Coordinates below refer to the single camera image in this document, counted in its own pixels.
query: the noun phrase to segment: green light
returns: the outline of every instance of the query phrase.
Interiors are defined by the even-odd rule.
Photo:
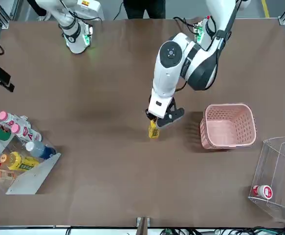
[[[90,44],[90,38],[88,35],[83,35],[83,38],[84,38],[84,42],[86,44],[86,46],[89,46]]]

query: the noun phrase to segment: yellow floor line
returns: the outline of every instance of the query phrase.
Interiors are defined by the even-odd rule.
[[[266,18],[269,18],[269,12],[268,12],[268,8],[267,8],[267,4],[265,0],[262,0],[262,5],[263,5],[263,10],[264,10],[264,14]]]

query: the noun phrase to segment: clear acrylic box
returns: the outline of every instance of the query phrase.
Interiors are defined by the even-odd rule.
[[[267,200],[256,196],[252,190],[256,185],[271,186],[272,198]],[[248,198],[277,221],[285,221],[285,137],[263,142]]]
[[[32,124],[32,129],[38,131],[42,134],[43,139],[42,143],[48,147],[52,147],[56,149],[51,142],[44,136],[44,134]],[[10,155],[13,152],[17,152],[20,156],[33,157],[30,152],[28,152],[25,148],[26,141],[21,140],[16,135],[11,135],[11,138],[7,141],[0,141],[0,156],[1,154]],[[9,170],[9,168],[2,164],[0,169],[12,171],[15,173],[16,178],[14,182],[9,186],[0,187],[0,191],[5,194],[35,194],[37,193],[39,187],[42,185],[43,181],[48,176],[49,172],[52,170],[53,166],[56,164],[57,160],[61,154],[57,152],[57,154],[51,156],[47,160],[43,160],[41,158],[35,157],[34,159],[39,162],[38,165],[31,168],[30,170],[20,171],[20,170]]]

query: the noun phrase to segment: blue bottle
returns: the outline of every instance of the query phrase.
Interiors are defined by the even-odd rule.
[[[56,154],[54,148],[45,146],[40,141],[30,141],[26,143],[26,150],[30,152],[32,157],[42,158],[42,159],[49,159],[51,156]]]

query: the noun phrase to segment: white bottle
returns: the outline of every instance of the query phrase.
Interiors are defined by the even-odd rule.
[[[17,123],[11,127],[12,133],[20,137],[24,141],[41,141],[42,136],[37,131],[30,129],[26,126],[20,126]]]
[[[20,126],[26,126],[28,128],[31,128],[29,121],[27,121],[27,117],[25,117],[25,116],[19,117],[15,114],[10,114],[6,111],[0,112],[0,121],[4,122],[9,127],[13,126],[13,124],[16,123]]]
[[[253,192],[256,196],[260,196],[266,200],[269,200],[273,197],[273,190],[269,185],[255,185],[253,187]]]

